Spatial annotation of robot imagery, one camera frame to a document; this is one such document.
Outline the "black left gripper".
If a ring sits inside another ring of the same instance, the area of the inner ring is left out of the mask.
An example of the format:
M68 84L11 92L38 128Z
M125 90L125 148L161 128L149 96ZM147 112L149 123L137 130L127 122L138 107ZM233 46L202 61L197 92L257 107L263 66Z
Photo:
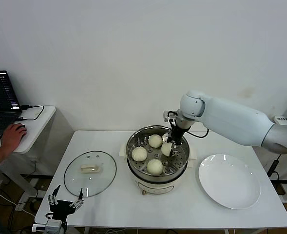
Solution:
M74 213L73 207L81 207L83 205L83 188L81 188L78 200L75 202L57 200L57 194L60 189L60 184L54 189L51 195L48 195L50 211L53 213L52 218L67 218L68 215Z

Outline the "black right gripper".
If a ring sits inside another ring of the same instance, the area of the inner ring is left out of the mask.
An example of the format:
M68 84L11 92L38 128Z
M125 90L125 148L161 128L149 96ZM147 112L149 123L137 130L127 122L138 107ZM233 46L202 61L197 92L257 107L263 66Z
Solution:
M171 146L170 154L169 156L174 156L176 153L179 152L179 149L177 145L182 144L182 137L184 133L186 132L186 129L182 129L177 125L174 125L173 123L170 123L171 125L171 133L165 133L162 136L162 141L164 143L174 143L175 145Z

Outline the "person bare hand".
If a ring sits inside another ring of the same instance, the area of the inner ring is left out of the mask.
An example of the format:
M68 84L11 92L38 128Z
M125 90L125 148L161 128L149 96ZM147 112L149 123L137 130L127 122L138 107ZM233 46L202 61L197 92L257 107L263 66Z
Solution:
M3 132L1 139L1 150L5 156L9 156L20 144L22 138L27 134L23 124L10 124Z

